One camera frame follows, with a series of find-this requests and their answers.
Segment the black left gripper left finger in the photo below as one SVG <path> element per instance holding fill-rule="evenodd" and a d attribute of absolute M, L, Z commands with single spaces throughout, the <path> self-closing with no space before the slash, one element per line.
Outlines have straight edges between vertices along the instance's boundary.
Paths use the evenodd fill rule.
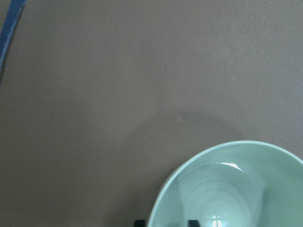
<path fill-rule="evenodd" d="M 134 221 L 134 227 L 145 227 L 145 219 L 137 219 Z"/>

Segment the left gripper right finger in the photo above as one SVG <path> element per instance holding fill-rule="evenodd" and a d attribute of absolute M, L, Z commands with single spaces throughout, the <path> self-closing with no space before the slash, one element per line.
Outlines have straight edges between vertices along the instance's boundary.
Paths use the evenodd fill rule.
<path fill-rule="evenodd" d="M 200 224 L 199 224 L 198 220 L 188 220 L 187 226 L 188 227 L 200 227 Z"/>

